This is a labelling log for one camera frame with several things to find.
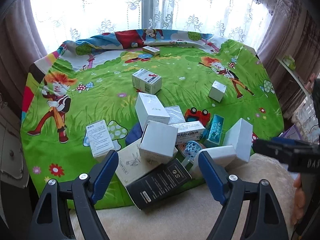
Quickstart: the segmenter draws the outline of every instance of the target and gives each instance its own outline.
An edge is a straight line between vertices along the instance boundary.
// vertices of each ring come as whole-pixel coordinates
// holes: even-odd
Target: metal screw
[[[50,180],[48,181],[48,184],[49,184],[50,186],[52,186],[52,185],[56,184],[56,180],[55,180],[55,179],[50,179]]]
[[[238,177],[236,175],[232,174],[232,175],[229,176],[229,179],[232,180],[232,181],[236,181],[238,179]]]
[[[88,174],[82,173],[80,174],[79,179],[86,179],[87,177],[88,177]]]
[[[262,184],[263,186],[268,186],[268,185],[269,185],[269,181],[267,181],[266,179],[263,179],[263,180],[261,181],[261,184]]]

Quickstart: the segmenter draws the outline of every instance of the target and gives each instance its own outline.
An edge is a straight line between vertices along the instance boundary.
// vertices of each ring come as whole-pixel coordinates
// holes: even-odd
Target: black toy wheel
[[[192,107],[192,108],[190,109],[190,111],[191,111],[191,113],[196,114],[197,109],[196,109],[195,107]]]

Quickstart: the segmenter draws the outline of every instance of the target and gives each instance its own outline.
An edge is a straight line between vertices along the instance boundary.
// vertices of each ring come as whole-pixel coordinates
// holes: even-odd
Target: green blanket
[[[164,106],[179,105],[183,113],[191,107],[207,109],[211,116],[224,117],[221,143],[239,118],[253,125],[253,139],[269,139],[283,130],[269,77],[242,44],[210,34],[154,31],[158,37],[144,36],[142,43],[132,38],[132,31],[67,41],[30,68],[21,138],[39,194],[50,178],[73,180],[96,163],[85,138],[86,125],[104,119],[115,148],[125,147],[125,137],[138,122],[134,106],[139,91],[131,76],[141,68],[162,76],[156,95]],[[156,46],[160,55],[143,52],[143,45]],[[220,103],[207,96],[215,80],[227,86]],[[203,182],[192,180],[180,191]],[[132,201],[114,175],[95,207],[127,205]]]

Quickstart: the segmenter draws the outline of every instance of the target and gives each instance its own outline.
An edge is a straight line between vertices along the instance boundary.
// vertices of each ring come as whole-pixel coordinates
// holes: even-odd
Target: red toy car
[[[210,117],[211,114],[208,112],[208,110],[204,109],[202,111],[197,111],[195,107],[187,109],[184,113],[184,118],[186,119],[186,122],[200,121],[204,127],[210,121]]]

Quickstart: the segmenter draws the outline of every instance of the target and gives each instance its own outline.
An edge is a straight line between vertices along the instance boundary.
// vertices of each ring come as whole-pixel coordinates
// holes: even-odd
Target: teal box
[[[222,133],[223,119],[223,117],[217,114],[215,114],[212,118],[208,127],[206,139],[204,141],[204,145],[207,148],[219,146]]]

